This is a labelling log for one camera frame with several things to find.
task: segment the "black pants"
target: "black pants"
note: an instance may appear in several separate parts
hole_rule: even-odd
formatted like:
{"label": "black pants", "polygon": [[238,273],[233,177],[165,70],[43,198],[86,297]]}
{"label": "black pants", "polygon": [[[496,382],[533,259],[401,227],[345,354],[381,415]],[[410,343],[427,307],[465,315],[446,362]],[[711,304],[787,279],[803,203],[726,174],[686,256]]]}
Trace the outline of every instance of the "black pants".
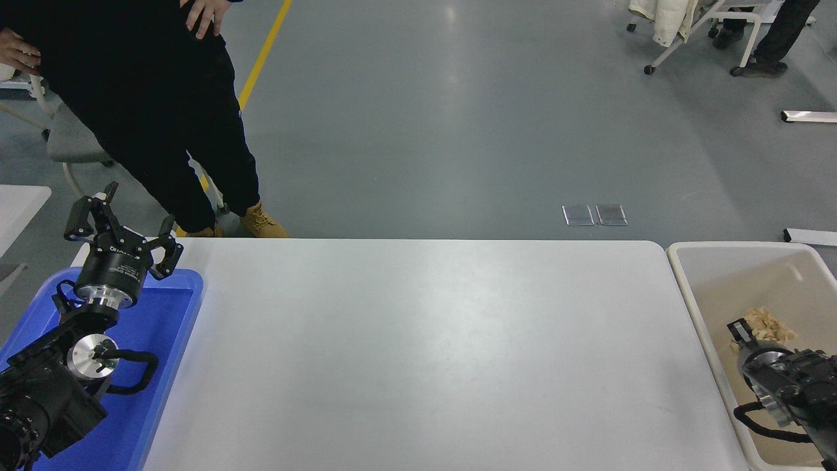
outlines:
{"label": "black pants", "polygon": [[186,30],[191,4],[20,4],[25,11],[9,25],[41,49],[52,89],[186,232],[215,221],[189,155],[234,213],[259,202],[226,44],[211,34],[197,41]]}
{"label": "black pants", "polygon": [[[776,20],[770,25],[768,33],[759,41],[753,55],[759,62],[779,62],[788,55],[790,48],[802,33],[808,17],[819,4],[819,0],[785,0],[776,13]],[[745,19],[725,19],[724,29],[743,31],[747,25]]]}

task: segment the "black cable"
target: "black cable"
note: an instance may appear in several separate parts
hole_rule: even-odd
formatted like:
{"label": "black cable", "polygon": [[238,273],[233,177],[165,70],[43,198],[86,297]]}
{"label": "black cable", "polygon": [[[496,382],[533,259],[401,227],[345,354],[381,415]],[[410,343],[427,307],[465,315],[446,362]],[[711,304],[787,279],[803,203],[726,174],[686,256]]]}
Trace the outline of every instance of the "black cable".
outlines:
{"label": "black cable", "polygon": [[747,417],[748,412],[760,411],[763,408],[764,406],[761,402],[750,402],[749,404],[736,407],[735,410],[732,411],[732,415],[734,415],[739,422],[746,425],[747,428],[763,437],[776,438],[778,440],[793,443],[812,443],[811,437],[804,433],[785,432],[784,430],[770,430],[769,428],[758,425],[755,421],[753,421],[753,419]]}
{"label": "black cable", "polygon": [[157,366],[160,364],[160,360],[151,352],[136,352],[134,350],[106,350],[102,355],[102,359],[105,360],[112,360],[112,359],[124,359],[128,361],[135,361],[136,363],[145,363],[146,369],[142,372],[142,378],[140,382],[136,383],[133,386],[114,386],[110,385],[107,388],[108,394],[119,394],[123,396],[130,396],[131,394],[136,394],[140,392],[151,383],[151,378],[154,377],[154,373],[157,371]]}

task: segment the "person's leg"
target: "person's leg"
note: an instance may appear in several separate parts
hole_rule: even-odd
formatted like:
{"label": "person's leg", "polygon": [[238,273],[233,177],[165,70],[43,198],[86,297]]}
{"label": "person's leg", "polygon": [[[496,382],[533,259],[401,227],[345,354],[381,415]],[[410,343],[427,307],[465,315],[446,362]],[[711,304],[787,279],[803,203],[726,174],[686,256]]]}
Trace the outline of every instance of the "person's leg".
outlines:
{"label": "person's leg", "polygon": [[198,177],[188,165],[183,141],[165,119],[136,106],[101,102],[77,103],[61,96],[75,115],[96,135],[99,144],[120,163],[186,232],[214,227],[215,214]]}
{"label": "person's leg", "polygon": [[[751,12],[752,7],[741,8],[741,11]],[[747,26],[747,20],[726,18],[723,21],[723,26],[712,41],[712,45],[718,49],[726,49],[730,44],[740,41],[744,37],[744,27]]]}
{"label": "person's leg", "polygon": [[188,113],[182,123],[186,148],[213,179],[224,201],[242,224],[258,237],[287,237],[285,230],[261,209],[259,176],[253,154],[244,137],[235,72],[232,61],[218,38],[216,44],[194,44],[213,53],[206,64],[188,73]]}
{"label": "person's leg", "polygon": [[802,33],[817,4],[819,0],[786,0],[776,13],[768,33],[752,53],[756,61],[775,64],[782,60]]}

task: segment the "white coat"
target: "white coat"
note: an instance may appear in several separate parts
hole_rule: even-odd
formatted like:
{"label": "white coat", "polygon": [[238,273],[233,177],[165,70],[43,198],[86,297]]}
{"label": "white coat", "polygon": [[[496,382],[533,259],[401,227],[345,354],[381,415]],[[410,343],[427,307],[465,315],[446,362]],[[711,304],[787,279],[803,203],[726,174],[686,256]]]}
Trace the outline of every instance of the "white coat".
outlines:
{"label": "white coat", "polygon": [[695,19],[698,0],[617,0],[624,5],[628,2],[631,13],[645,17],[654,22],[654,41],[665,46],[671,46],[676,35],[685,42],[689,38],[689,30]]}

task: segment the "white table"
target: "white table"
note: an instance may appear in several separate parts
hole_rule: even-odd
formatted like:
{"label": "white table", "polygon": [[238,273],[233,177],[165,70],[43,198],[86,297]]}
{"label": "white table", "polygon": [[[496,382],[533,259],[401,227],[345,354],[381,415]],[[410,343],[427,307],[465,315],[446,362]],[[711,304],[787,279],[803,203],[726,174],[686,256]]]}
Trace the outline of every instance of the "white table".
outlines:
{"label": "white table", "polygon": [[52,191],[44,186],[0,184],[0,256],[20,236]]}
{"label": "white table", "polygon": [[182,242],[146,471],[747,470],[651,242]]}

